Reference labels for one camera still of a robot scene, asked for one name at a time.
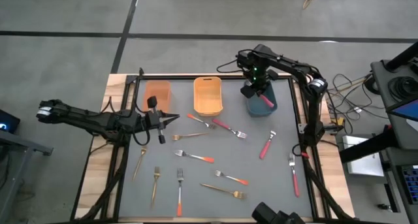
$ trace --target gray floor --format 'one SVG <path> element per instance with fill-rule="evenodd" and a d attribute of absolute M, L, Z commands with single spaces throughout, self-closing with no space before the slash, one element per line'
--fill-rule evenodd
<path fill-rule="evenodd" d="M 0 0 L 0 31 L 121 33 L 132 0 Z M 130 32 L 215 35 L 417 38 L 418 0 L 138 0 Z M 0 108 L 22 119 L 18 134 L 55 148 L 36 156 L 25 177 L 35 198 L 18 202 L 11 223 L 69 219 L 91 137 L 67 125 L 37 122 L 39 101 L 62 99 L 98 110 L 119 39 L 0 37 Z M 118 72 L 214 72 L 238 50 L 259 41 L 128 39 Z M 261 42 L 273 51 L 337 73 L 364 76 L 370 62 L 389 59 L 409 44 Z M 382 106 L 370 93 L 374 105 Z M 367 104 L 361 90 L 350 99 Z M 384 110 L 374 110 L 384 116 Z M 354 133 L 378 133 L 385 119 L 361 113 Z M 356 216 L 368 221 L 407 223 L 404 212 L 375 208 L 387 202 L 380 181 L 347 177 Z"/>

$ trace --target pink handle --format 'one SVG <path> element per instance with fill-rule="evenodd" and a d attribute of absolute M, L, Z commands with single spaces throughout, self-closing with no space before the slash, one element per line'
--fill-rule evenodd
<path fill-rule="evenodd" d="M 270 100 L 268 100 L 268 98 L 264 95 L 260 95 L 260 98 L 267 104 L 267 106 L 269 106 L 270 108 L 274 107 L 274 103 L 270 102 Z"/>
<path fill-rule="evenodd" d="M 217 119 L 213 119 L 213 120 L 212 120 L 212 122 L 216 123 L 216 124 L 217 124 L 217 125 L 219 125 L 219 126 L 222 126 L 222 127 L 226 128 L 226 129 L 230 129 L 230 127 L 229 127 L 227 124 L 222 123 L 222 122 L 220 122 L 220 121 L 219 121 L 219 120 L 217 120 Z"/>
<path fill-rule="evenodd" d="M 264 159 L 264 156 L 267 153 L 268 147 L 270 146 L 271 141 L 269 140 L 266 145 L 264 146 L 263 150 L 260 153 L 260 159 Z"/>
<path fill-rule="evenodd" d="M 298 179 L 296 177 L 296 174 L 293 174 L 293 187 L 295 187 L 296 197 L 299 197 L 299 186 L 298 186 Z"/>

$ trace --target gold fork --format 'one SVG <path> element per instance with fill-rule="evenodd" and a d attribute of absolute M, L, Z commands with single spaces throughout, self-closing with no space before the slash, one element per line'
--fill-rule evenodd
<path fill-rule="evenodd" d="M 232 194 L 237 199 L 245 199 L 245 198 L 247 198 L 247 194 L 245 194 L 245 193 L 243 193 L 241 191 L 228 191 L 226 189 L 214 187 L 214 186 L 208 185 L 208 184 L 201 184 L 201 185 L 203 185 L 205 187 L 209 187 L 209 188 L 215 189 L 215 190 L 218 190 L 218 191 L 223 191 L 223 192 L 226 192 L 226 193 L 230 193 L 230 194 Z"/>
<path fill-rule="evenodd" d="M 147 149 L 146 146 L 143 146 L 141 148 L 141 155 L 139 155 L 139 160 L 138 160 L 137 168 L 135 169 L 135 172 L 133 173 L 132 182 L 135 180 L 135 177 L 137 176 L 137 172 L 138 172 L 139 166 L 141 165 L 142 157 L 146 153 L 146 149 Z"/>
<path fill-rule="evenodd" d="M 200 135 L 207 135 L 207 134 L 208 133 L 193 133 L 193 134 L 190 134 L 190 135 L 173 135 L 172 139 L 173 140 L 180 140 L 180 139 L 185 138 L 185 137 L 200 136 Z"/>
<path fill-rule="evenodd" d="M 159 178 L 159 167 L 154 168 L 154 189 L 152 190 L 151 209 L 154 207 L 155 190 L 157 189 L 157 180 Z"/>

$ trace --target utensil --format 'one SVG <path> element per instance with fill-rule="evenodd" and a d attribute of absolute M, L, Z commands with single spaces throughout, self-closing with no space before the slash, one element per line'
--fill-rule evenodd
<path fill-rule="evenodd" d="M 145 153 L 146 153 L 146 149 L 147 149 L 147 147 L 146 147 L 146 146 L 143 146 L 143 147 L 141 148 L 141 155 L 139 155 L 137 168 L 135 169 L 135 172 L 133 173 L 132 182 L 135 180 L 135 177 L 137 176 L 137 172 L 138 172 L 139 166 L 141 166 L 142 157 L 145 155 Z"/>
<path fill-rule="evenodd" d="M 222 123 L 221 121 L 219 121 L 217 119 L 213 119 L 212 122 L 216 123 L 217 125 L 221 126 L 224 129 L 230 130 L 231 132 L 233 132 L 233 134 L 235 134 L 235 136 L 237 136 L 239 138 L 244 138 L 244 139 L 247 138 L 247 134 L 231 129 L 226 123 Z"/>
<path fill-rule="evenodd" d="M 177 204 L 177 216 L 182 216 L 182 182 L 183 178 L 183 169 L 177 168 L 177 180 L 178 180 L 178 204 Z"/>
<path fill-rule="evenodd" d="M 264 159 L 264 156 L 267 153 L 268 147 L 270 147 L 270 143 L 272 142 L 273 136 L 276 136 L 276 132 L 271 130 L 270 131 L 270 138 L 267 140 L 266 144 L 264 145 L 264 148 L 261 150 L 260 159 Z"/>
<path fill-rule="evenodd" d="M 232 194 L 237 199 L 245 199 L 245 198 L 247 198 L 247 194 L 245 194 L 245 193 L 243 193 L 241 191 L 228 191 L 226 189 L 214 187 L 214 186 L 208 185 L 208 184 L 201 184 L 201 185 L 203 185 L 205 187 L 209 187 L 209 188 L 215 189 L 215 190 L 218 190 L 218 191 L 223 191 L 223 192 L 226 192 L 226 193 L 230 193 L 230 194 Z"/>
<path fill-rule="evenodd" d="M 293 187 L 295 188 L 295 195 L 296 197 L 299 197 L 298 179 L 296 177 L 296 172 L 295 172 L 295 155 L 293 155 L 293 153 L 290 153 L 289 155 L 289 166 L 292 169 L 292 173 L 293 173 Z"/>
<path fill-rule="evenodd" d="M 232 179 L 232 180 L 234 180 L 236 182 L 239 182 L 241 184 L 248 185 L 248 181 L 247 180 L 241 180 L 241 179 L 238 179 L 238 178 L 233 178 L 231 176 L 227 176 L 226 174 L 224 174 L 223 172 L 221 172 L 219 170 L 215 171 L 215 175 L 216 176 L 219 176 L 219 177 L 226 177 L 226 178 Z"/>
<path fill-rule="evenodd" d="M 188 154 L 188 153 L 186 153 L 185 151 L 182 151 L 182 150 L 176 150 L 176 151 L 174 151 L 174 153 L 178 156 L 188 156 L 188 157 L 192 157 L 192 158 L 195 158 L 195 159 L 201 159 L 201 160 L 209 162 L 209 163 L 213 163 L 215 161 L 214 158 L 191 155 L 191 154 Z"/>
<path fill-rule="evenodd" d="M 193 133 L 193 134 L 189 134 L 189 135 L 173 135 L 172 139 L 173 140 L 180 140 L 182 138 L 185 137 L 191 137 L 191 136 L 199 136 L 199 135 L 207 135 L 208 133 Z"/>
<path fill-rule="evenodd" d="M 151 209 L 154 207 L 155 191 L 157 190 L 157 180 L 159 178 L 159 167 L 154 168 L 154 189 L 152 190 Z"/>
<path fill-rule="evenodd" d="M 189 118 L 191 118 L 191 119 L 193 119 L 193 120 L 197 120 L 197 121 L 199 121 L 199 122 L 201 122 L 201 123 L 203 123 L 203 124 L 205 124 L 209 129 L 216 129 L 216 125 L 214 125 L 214 124 L 212 124 L 212 123 L 206 123 L 205 121 L 203 121 L 203 120 L 201 120 L 201 119 L 199 119 L 199 118 L 196 118 L 195 116 L 193 116 L 192 114 L 187 114 L 187 116 L 189 117 Z"/>

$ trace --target gray mat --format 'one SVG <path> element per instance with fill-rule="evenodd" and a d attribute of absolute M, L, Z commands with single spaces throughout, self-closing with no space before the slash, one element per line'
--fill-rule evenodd
<path fill-rule="evenodd" d="M 148 151 L 141 168 L 132 182 L 140 146 L 131 141 L 129 161 L 123 187 L 120 217 L 175 217 L 178 182 L 177 168 L 184 170 L 183 217 L 251 217 L 254 208 L 265 202 L 273 210 L 296 212 L 302 217 L 310 217 L 311 207 L 306 189 L 302 161 L 297 158 L 296 171 L 300 197 L 293 190 L 291 169 L 287 158 L 293 145 L 298 143 L 293 102 L 287 80 L 278 80 L 273 88 L 278 100 L 278 110 L 266 118 L 251 118 L 245 107 L 245 98 L 239 92 L 242 80 L 222 81 L 223 111 L 217 116 L 233 129 L 248 134 L 246 140 L 236 138 L 225 129 L 207 129 L 203 124 L 189 119 L 187 113 L 198 116 L 193 109 L 193 81 L 172 80 L 171 111 L 181 115 L 165 130 L 166 144 L 159 144 L 157 133 L 151 132 Z M 142 105 L 145 82 L 141 82 L 138 105 Z M 273 138 L 264 160 L 259 159 L 270 130 L 277 135 Z M 209 135 L 185 138 L 173 142 L 172 135 L 210 132 Z M 145 141 L 145 134 L 139 133 L 139 140 Z M 188 157 L 178 157 L 174 150 L 213 157 L 210 164 Z M 154 209 L 150 209 L 153 187 L 153 171 L 160 166 Z M 226 178 L 218 178 L 215 170 L 221 170 L 236 178 L 249 181 L 245 186 Z M 246 200 L 238 200 L 219 191 L 202 187 L 200 183 L 215 185 L 248 194 Z"/>

